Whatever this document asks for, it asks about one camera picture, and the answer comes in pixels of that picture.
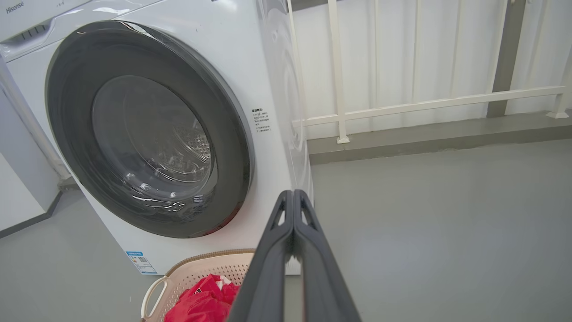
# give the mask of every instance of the washing machine door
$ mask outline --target washing machine door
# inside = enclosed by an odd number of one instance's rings
[[[51,61],[46,105],[81,184],[132,225],[199,237],[243,204],[254,166],[243,109],[176,39],[121,21],[76,30]]]

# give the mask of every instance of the gray floor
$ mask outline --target gray floor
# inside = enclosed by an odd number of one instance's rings
[[[364,321],[571,321],[572,140],[313,167]],[[0,239],[0,320],[137,321],[134,271],[78,192]],[[288,277],[287,321],[301,321]]]

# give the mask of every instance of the white washing machine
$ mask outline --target white washing machine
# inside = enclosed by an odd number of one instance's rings
[[[141,273],[255,248],[281,191],[312,194],[284,1],[2,4],[8,69]]]

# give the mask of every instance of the red clothing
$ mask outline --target red clothing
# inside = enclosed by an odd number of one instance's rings
[[[223,284],[221,277],[210,274],[193,288],[186,289],[175,306],[165,315],[165,322],[224,322],[231,311],[239,286]]]

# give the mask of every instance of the laundry basket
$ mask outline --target laundry basket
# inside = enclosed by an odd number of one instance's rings
[[[187,258],[179,262],[147,290],[141,305],[141,321],[163,322],[165,314],[173,308],[182,292],[193,287],[201,278],[209,274],[224,275],[235,285],[241,285],[255,251],[255,249],[226,250]],[[149,298],[161,283],[164,285],[163,290],[153,309],[147,314]]]

